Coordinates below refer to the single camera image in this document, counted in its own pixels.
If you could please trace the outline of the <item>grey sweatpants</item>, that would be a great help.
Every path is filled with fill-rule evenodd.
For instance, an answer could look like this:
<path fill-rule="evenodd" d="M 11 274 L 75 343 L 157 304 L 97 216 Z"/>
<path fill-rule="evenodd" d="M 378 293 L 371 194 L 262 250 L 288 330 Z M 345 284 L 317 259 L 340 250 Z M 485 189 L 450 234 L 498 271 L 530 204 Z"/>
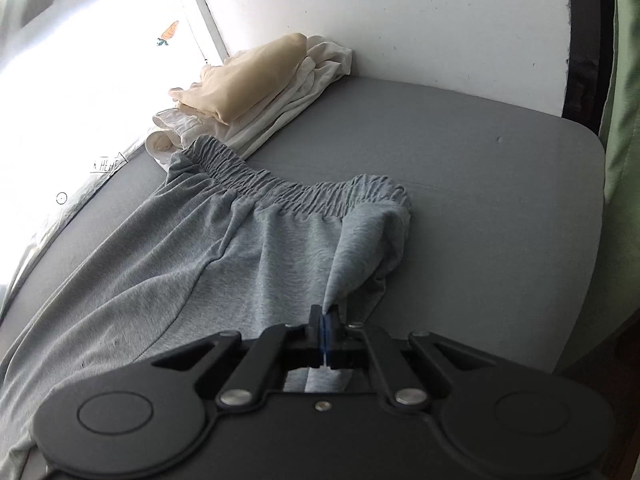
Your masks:
<path fill-rule="evenodd" d="M 409 233 L 386 177 L 304 185 L 202 136 L 49 297 L 1 363 L 1 474 L 18 478 L 40 403 L 71 382 L 221 330 L 253 338 L 312 306 L 362 322 Z"/>

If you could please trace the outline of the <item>beige folded garment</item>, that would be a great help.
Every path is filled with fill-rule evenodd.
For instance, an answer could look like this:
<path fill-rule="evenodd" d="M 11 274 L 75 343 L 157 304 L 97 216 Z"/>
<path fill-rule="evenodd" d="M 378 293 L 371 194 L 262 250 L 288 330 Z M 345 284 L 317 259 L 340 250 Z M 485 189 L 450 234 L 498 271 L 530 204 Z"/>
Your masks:
<path fill-rule="evenodd" d="M 253 50 L 207 65 L 189 89 L 171 89 L 174 101 L 230 125 L 254 105 L 282 91 L 307 56 L 307 37 L 288 34 Z"/>

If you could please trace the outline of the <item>white folded garment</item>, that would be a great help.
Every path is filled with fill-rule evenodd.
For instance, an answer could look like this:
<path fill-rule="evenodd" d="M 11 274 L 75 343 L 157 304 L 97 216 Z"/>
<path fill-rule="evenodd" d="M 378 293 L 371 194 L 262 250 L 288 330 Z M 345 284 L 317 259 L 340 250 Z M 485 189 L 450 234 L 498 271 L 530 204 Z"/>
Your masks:
<path fill-rule="evenodd" d="M 290 83 L 254 105 L 230 125 L 176 102 L 153 118 L 155 131 L 145 140 L 146 151 L 167 169 L 171 155 L 199 136 L 212 136 L 242 159 L 253 155 L 278 130 L 302 114 L 322 92 L 352 71 L 352 49 L 321 36 L 307 37 L 307 56 Z"/>

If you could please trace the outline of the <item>white printed curtain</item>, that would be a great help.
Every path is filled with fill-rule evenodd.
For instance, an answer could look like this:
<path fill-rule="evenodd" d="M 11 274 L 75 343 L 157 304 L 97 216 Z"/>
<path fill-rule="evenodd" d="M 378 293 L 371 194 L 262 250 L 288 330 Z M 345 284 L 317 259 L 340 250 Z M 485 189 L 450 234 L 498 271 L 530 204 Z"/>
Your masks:
<path fill-rule="evenodd" d="M 1 304 L 224 53 L 205 0 L 1 0 Z"/>

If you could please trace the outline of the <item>green fabric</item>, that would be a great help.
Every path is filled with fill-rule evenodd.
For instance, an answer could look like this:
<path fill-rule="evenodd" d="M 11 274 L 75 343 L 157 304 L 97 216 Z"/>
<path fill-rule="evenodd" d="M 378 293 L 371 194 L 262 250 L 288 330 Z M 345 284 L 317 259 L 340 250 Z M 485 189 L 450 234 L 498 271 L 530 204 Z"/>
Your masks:
<path fill-rule="evenodd" d="M 639 0 L 616 0 L 616 18 L 602 237 L 606 341 L 639 310 Z"/>

